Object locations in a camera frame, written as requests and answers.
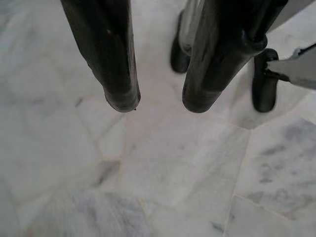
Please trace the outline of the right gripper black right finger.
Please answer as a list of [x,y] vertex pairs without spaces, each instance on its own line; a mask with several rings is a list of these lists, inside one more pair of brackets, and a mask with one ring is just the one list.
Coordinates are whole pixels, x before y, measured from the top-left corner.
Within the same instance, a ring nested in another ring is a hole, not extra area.
[[208,111],[240,69],[266,48],[266,33],[286,4],[285,0],[204,1],[182,92],[189,111]]

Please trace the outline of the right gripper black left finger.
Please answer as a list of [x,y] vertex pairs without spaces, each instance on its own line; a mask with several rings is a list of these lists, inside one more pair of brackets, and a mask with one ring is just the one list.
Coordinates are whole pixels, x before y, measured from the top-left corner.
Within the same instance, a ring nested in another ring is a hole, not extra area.
[[134,37],[129,0],[63,0],[78,49],[118,112],[138,106]]

